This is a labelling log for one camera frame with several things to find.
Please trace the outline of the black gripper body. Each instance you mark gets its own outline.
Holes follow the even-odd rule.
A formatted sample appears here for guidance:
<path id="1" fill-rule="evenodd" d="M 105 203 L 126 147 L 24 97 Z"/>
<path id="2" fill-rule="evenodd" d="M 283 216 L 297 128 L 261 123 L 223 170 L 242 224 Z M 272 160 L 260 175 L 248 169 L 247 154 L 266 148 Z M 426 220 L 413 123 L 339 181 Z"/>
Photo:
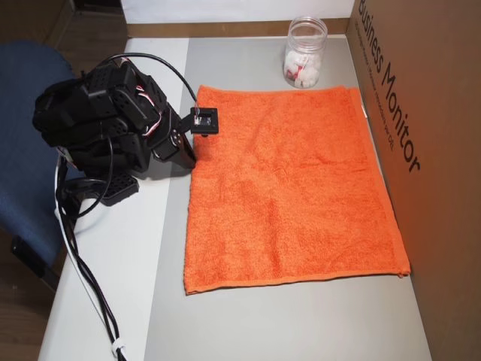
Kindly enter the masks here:
<path id="1" fill-rule="evenodd" d="M 177 152 L 177 139 L 185 135 L 175 128 L 178 119 L 173 110 L 164 111 L 159 125 L 150 134 L 151 153 L 160 162 L 173 162 Z"/>

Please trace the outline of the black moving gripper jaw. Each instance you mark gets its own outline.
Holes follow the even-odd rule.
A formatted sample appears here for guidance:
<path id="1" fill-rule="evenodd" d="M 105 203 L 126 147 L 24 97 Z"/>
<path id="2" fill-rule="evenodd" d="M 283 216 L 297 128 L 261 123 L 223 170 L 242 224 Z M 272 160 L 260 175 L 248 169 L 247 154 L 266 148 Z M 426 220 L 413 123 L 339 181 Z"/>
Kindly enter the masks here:
<path id="1" fill-rule="evenodd" d="M 177 152 L 174 154 L 173 163 L 181 168 L 194 168 L 196 165 L 194 151 L 185 135 L 177 139 Z"/>

